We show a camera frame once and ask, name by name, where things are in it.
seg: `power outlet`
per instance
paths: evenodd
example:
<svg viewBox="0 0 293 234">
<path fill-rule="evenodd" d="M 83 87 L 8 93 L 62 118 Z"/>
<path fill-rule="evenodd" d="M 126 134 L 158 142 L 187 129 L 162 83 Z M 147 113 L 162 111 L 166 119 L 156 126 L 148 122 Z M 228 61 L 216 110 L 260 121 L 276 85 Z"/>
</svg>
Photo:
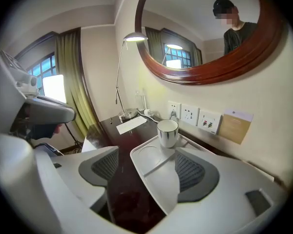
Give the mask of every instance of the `power outlet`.
<svg viewBox="0 0 293 234">
<path fill-rule="evenodd" d="M 168 102 L 168 118 L 171 116 L 171 112 L 174 112 L 176 117 L 180 119 L 181 104 L 173 101 Z"/>
<path fill-rule="evenodd" d="M 193 126 L 196 126 L 198 115 L 199 115 L 198 107 L 182 104 L 180 120 L 186 123 L 189 123 Z"/>
<path fill-rule="evenodd" d="M 217 134 L 221 114 L 212 113 L 204 110 L 200 110 L 199 120 L 197 126 L 212 134 Z"/>
</svg>

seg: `curtain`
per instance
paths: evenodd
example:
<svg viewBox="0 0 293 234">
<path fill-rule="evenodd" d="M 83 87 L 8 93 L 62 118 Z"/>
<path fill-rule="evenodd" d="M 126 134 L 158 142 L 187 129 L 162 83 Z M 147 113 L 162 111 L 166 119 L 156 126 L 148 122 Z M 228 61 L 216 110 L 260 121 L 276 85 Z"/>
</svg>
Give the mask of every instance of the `curtain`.
<svg viewBox="0 0 293 234">
<path fill-rule="evenodd" d="M 199 50 L 194 42 L 191 42 L 191 64 L 192 66 L 202 65 L 202 53 Z"/>
<path fill-rule="evenodd" d="M 148 38 L 148 49 L 150 55 L 159 63 L 162 63 L 163 43 L 161 41 L 161 31 L 146 27 L 146 36 Z"/>
<path fill-rule="evenodd" d="M 57 36 L 55 43 L 55 62 L 58 74 L 64 76 L 66 103 L 76 110 L 76 119 L 72 122 L 82 136 L 87 135 L 90 126 L 99 132 L 99 122 L 91 110 L 91 102 L 81 77 L 83 64 L 80 45 L 81 29 L 73 29 Z"/>
</svg>

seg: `tray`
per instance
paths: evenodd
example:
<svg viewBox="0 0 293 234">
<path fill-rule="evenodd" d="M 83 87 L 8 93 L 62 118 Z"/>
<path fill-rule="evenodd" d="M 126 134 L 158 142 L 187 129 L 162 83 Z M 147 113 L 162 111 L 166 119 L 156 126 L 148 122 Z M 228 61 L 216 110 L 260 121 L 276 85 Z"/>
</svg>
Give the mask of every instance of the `tray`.
<svg viewBox="0 0 293 234">
<path fill-rule="evenodd" d="M 212 153 L 181 134 L 172 148 L 162 147 L 158 136 L 155 136 L 130 152 L 141 180 L 166 215 L 176 206 L 180 192 L 179 177 L 175 171 L 176 147 Z"/>
</svg>

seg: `black cap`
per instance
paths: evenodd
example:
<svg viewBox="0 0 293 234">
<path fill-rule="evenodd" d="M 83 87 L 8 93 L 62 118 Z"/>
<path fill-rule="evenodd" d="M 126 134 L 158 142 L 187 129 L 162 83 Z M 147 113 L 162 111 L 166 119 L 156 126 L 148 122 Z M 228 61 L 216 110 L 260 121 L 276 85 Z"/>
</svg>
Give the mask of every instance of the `black cap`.
<svg viewBox="0 0 293 234">
<path fill-rule="evenodd" d="M 216 0 L 214 3 L 213 13 L 216 18 L 220 18 L 221 14 L 226 14 L 228 9 L 234 7 L 230 0 Z"/>
</svg>

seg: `dark wooden desk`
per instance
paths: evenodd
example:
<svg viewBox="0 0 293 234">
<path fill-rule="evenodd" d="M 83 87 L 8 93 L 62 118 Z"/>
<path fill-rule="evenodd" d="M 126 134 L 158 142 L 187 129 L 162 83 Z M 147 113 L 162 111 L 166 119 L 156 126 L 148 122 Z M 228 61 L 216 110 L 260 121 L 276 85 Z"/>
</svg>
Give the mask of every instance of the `dark wooden desk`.
<svg viewBox="0 0 293 234">
<path fill-rule="evenodd" d="M 102 133 L 90 127 L 86 139 L 96 148 L 119 146 L 119 166 L 107 190 L 115 223 L 135 233 L 146 233 L 166 215 L 141 181 L 130 152 L 157 135 L 156 123 L 148 119 L 143 125 L 120 135 L 116 126 L 121 123 L 118 117 L 113 117 L 112 123 L 110 119 L 104 120 Z M 181 129 L 179 133 L 218 155 L 229 156 Z"/>
</svg>

